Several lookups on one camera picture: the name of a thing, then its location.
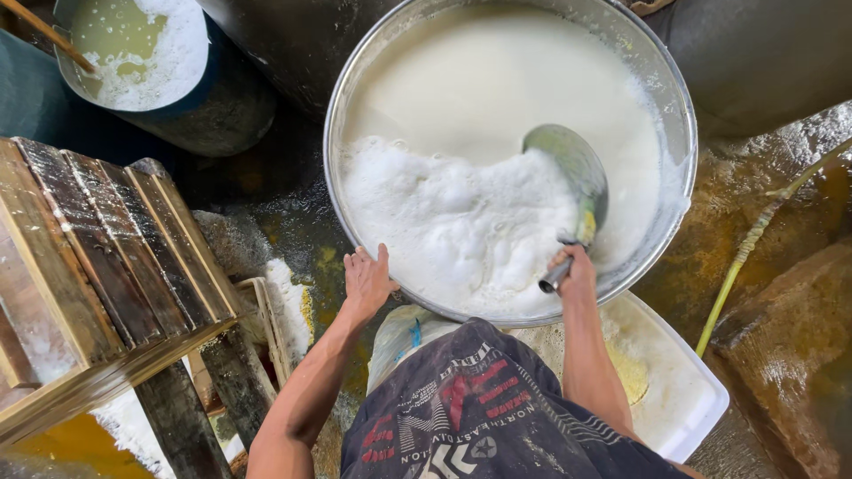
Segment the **yellowish liquid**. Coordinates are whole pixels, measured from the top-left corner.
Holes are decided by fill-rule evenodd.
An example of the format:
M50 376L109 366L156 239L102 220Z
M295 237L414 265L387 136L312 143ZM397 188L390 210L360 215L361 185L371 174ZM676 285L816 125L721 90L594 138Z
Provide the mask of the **yellowish liquid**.
M149 18L134 0L83 0L74 15L71 39L90 61L87 54L97 55L92 63L107 66L118 62L117 73L130 75L139 83L147 70L143 61L153 55L166 20L164 15ZM82 74L80 80L96 98L103 82Z

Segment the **white residue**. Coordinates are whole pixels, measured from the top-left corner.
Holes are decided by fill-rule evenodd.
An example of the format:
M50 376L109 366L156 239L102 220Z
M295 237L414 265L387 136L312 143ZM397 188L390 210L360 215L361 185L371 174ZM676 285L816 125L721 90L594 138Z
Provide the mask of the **white residue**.
M124 52L118 58L107 57L105 66L98 66L94 78L103 82L95 99L98 104L117 110L139 112L169 105L192 90L204 75L209 40L204 11L193 0L135 0L139 9L148 15L149 23L165 15L163 31L150 58ZM95 64L95 52L83 56ZM144 65L140 74L119 75L124 63Z
M308 346L314 340L314 333L308 325L310 318L305 317L307 287L294 285L291 281L292 274L287 263L280 259L267 263L265 276L269 301L276 317L286 320L288 327L284 330L286 337L283 339L290 351L291 363L296 364L308 352Z
M356 143L344 194L373 255L385 242L390 273L418 294L469 314L530 316L559 309L538 278L562 248L577 202L539 150L477 165L422 157L379 137Z
M115 438L118 450L129 450L158 479L175 478L175 472L163 455L142 404L132 389L89 414L95 416L98 424Z

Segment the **ladle handle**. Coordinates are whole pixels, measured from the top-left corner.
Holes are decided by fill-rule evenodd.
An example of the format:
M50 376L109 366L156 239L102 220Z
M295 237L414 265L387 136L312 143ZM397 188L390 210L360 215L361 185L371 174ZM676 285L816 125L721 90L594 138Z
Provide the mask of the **ladle handle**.
M565 261L557 264L553 269L548 271L538 281L538 287L541 288L541 291L552 293L559 290L559 284L562 283L562 280L571 275L572 264L574 264L574 257L569 256Z

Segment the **wooden plank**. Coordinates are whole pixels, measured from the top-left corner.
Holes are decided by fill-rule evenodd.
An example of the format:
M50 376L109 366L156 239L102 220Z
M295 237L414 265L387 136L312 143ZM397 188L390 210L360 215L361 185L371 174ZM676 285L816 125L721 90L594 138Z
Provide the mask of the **wooden plank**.
M163 270L145 246L142 233L130 218L98 160L67 150L62 151L62 155L163 332L169 337L189 332L190 325L178 308Z
M263 326L263 332L267 337L269 347L269 360L275 370L275 378L278 380L279 389L293 373L290 364L290 351L287 342L282 337L280 326L276 322L275 313L269 302L269 294L266 288L266 279L250 278L240 281L234 285L237 292L243 295L246 304L257 304L256 318Z
M225 299L231 315L240 316L244 309L242 298L237 294L237 290L234 289L231 280L222 271L222 267L219 266L216 256L207 244L207 239L201 233L199 225L195 222L195 218L193 218L193 214L189 211L186 202L183 201L180 192L177 191L177 187L168 178L160 176L151 176L151 178L154 180L157 188L159 188L166 203L169 204L172 213L174 213L175 218L177 218L178 223L180 223L183 229L183 233L189 238L190 244L201 258L202 264L207 269L207 273L213 278L213 284L216 285L219 294Z
M124 172L124 169L114 164L101 161L99 166L106 173L113 189L124 202L124 207L127 208L130 218L141 231L145 246L153 255L154 261L162 269L165 280L174 293L178 307L181 308L184 317L189 320L190 329L212 323L213 319L210 312L202 303L201 296L178 263L175 253L169 248L163 232L160 231L130 177Z
M142 201L147 206L158 228L164 233L169 248L175 253L178 263L199 293L202 303L210 312L210 316L214 320L233 317L219 289L213 284L213 279L204 267L201 258L190 244L189 238L183 233L181 225L177 222L177 218L175 218L169 204L166 203L152 178L131 168L125 168L124 171L127 172L136 187L136 191L142 197Z
M26 357L24 347L20 345L18 334L14 331L6 312L0 308L0 371L12 389L38 388L36 373Z
M15 332L35 376L51 381L77 365L72 347L50 315L23 258L0 222L0 302L6 320ZM0 393L0 401L6 397Z
M222 398L227 416L237 428L239 439L250 451L275 390L254 347L245 341L239 324L199 348L201 359Z
M225 320L189 334L136 348L89 369L75 366L59 379L0 411L0 447L98 407L134 387L235 324Z
M122 354L124 346L77 255L17 146L5 138L0 138L0 182L0 221L8 225L39 296L77 362L92 366Z
M11 314L7 306L7 300L11 299L8 295L11 293L17 296L19 286L9 280L23 274L27 274L26 266L20 261L9 231L0 221L0 372L12 389L35 389L41 386L41 382L9 320ZM26 288L29 285L25 283L20 286Z
M164 337L151 307L121 262L115 245L77 185L59 150L16 138L24 160L59 219L83 270L129 349Z
M233 479L183 361L166 367L135 390L177 479Z

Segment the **wooden stick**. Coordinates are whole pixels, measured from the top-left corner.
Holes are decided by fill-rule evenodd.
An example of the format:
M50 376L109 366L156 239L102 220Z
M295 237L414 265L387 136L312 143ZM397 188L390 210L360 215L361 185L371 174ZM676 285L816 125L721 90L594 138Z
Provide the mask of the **wooden stick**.
M59 47L62 51L68 54L83 68L86 72L94 73L95 66L89 63L86 60L86 57L82 56L77 49L74 48L74 45L71 45L71 42L62 37L59 33L57 33L50 25L44 23L42 19L38 18L33 14L29 9L25 6L18 3L16 0L0 0L0 3L4 5L7 9L11 10L12 13L18 15L20 18L24 19L27 23L32 25L36 30L40 31L47 37L51 42L55 43L57 47Z

